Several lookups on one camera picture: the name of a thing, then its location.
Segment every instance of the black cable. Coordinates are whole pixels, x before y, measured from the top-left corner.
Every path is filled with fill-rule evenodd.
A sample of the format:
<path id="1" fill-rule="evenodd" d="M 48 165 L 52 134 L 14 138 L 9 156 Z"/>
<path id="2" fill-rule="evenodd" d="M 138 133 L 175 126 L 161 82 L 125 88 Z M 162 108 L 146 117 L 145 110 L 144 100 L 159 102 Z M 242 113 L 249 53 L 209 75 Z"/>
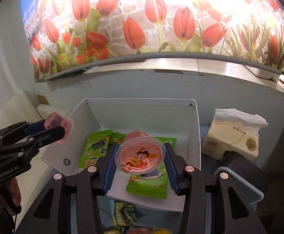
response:
<path id="1" fill-rule="evenodd" d="M 16 217 L 17 217 L 18 215 L 15 215 L 15 219 L 14 219 L 14 229 L 13 229 L 13 234 L 15 233 L 15 226 L 16 226 Z"/>

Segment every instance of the human hand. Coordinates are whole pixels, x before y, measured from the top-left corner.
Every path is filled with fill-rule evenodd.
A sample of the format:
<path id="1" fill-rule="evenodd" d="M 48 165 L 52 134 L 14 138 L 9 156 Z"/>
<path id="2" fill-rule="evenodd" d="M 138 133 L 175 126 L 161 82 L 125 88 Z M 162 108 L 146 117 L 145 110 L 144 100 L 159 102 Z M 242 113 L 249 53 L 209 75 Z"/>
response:
<path id="1" fill-rule="evenodd" d="M 20 189 L 19 189 L 19 186 L 18 186 L 17 179 L 13 178 L 13 179 L 9 180 L 8 182 L 6 182 L 4 185 L 9 190 L 9 192 L 11 194 L 11 197 L 12 197 L 13 203 L 16 206 L 20 206 L 20 203 L 21 203 L 21 193 L 20 193 Z M 0 202 L 0 212 L 2 211 L 3 207 L 4 206 Z"/>

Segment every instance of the metal screw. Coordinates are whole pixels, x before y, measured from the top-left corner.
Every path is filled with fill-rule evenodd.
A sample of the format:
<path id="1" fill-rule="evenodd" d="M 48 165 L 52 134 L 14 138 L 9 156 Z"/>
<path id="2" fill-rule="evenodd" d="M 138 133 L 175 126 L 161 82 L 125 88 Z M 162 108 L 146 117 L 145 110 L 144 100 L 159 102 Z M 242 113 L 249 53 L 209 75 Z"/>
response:
<path id="1" fill-rule="evenodd" d="M 61 179 L 61 178 L 62 178 L 62 174 L 61 174 L 61 173 L 54 174 L 54 175 L 53 175 L 53 178 L 54 178 L 55 180 Z"/>
<path id="2" fill-rule="evenodd" d="M 195 168 L 191 165 L 188 165 L 187 167 L 185 167 L 185 170 L 189 173 L 194 172 Z"/>
<path id="3" fill-rule="evenodd" d="M 94 173 L 95 171 L 96 171 L 96 167 L 95 166 L 88 167 L 88 172 Z"/>
<path id="4" fill-rule="evenodd" d="M 227 173 L 221 173 L 221 174 L 220 174 L 220 177 L 221 177 L 222 179 L 228 179 L 229 174 L 227 174 Z"/>
<path id="5" fill-rule="evenodd" d="M 69 160 L 69 159 L 64 159 L 64 161 L 63 161 L 63 163 L 64 163 L 64 165 L 69 165 L 70 163 L 71 163 L 71 160 Z"/>

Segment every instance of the tulip mural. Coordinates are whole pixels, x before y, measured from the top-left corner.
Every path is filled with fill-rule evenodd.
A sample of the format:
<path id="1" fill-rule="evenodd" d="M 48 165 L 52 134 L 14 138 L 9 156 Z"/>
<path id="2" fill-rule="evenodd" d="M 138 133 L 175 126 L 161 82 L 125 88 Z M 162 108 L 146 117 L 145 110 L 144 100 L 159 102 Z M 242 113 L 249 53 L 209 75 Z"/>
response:
<path id="1" fill-rule="evenodd" d="M 277 0 L 21 0 L 21 8 L 36 81 L 112 57 L 176 51 L 284 72 Z"/>

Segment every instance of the plastic lid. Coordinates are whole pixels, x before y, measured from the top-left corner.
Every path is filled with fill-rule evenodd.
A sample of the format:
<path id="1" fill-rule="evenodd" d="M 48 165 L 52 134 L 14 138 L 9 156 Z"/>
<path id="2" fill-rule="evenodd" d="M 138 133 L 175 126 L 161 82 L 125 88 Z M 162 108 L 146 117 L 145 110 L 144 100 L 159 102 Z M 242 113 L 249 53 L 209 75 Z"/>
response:
<path id="1" fill-rule="evenodd" d="M 164 160 L 166 148 L 156 138 L 141 136 L 124 142 L 115 156 L 116 166 L 129 174 L 143 174 L 156 169 Z"/>

